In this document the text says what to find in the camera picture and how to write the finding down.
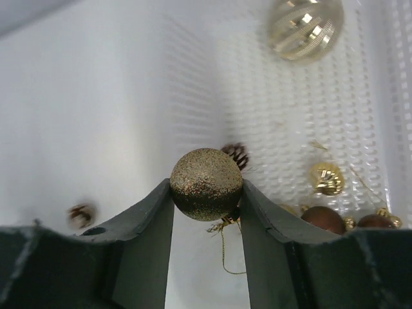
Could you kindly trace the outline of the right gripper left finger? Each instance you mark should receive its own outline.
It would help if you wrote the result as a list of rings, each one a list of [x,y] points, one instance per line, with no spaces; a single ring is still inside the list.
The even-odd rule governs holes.
[[[163,308],[174,204],[169,180],[79,236],[1,227],[2,308]]]

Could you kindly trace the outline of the white plastic basket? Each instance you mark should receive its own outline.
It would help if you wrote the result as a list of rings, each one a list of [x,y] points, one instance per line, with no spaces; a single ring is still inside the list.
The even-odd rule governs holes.
[[[411,231],[411,2],[344,1],[334,49],[306,64],[268,46],[274,4],[2,1],[1,227],[79,236],[188,152],[241,142],[257,169],[243,183],[294,216],[325,206],[344,234],[376,229],[357,227],[369,214]],[[320,162],[341,169],[340,194],[314,193]],[[73,230],[84,201],[96,222]],[[252,308],[211,225],[174,204],[163,308]],[[242,229],[224,235],[226,267],[247,272]]]

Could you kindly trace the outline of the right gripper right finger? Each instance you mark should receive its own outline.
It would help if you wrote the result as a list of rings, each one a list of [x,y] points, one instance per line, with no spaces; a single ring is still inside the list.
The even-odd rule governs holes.
[[[342,236],[243,184],[241,229],[252,308],[410,308],[411,231]]]

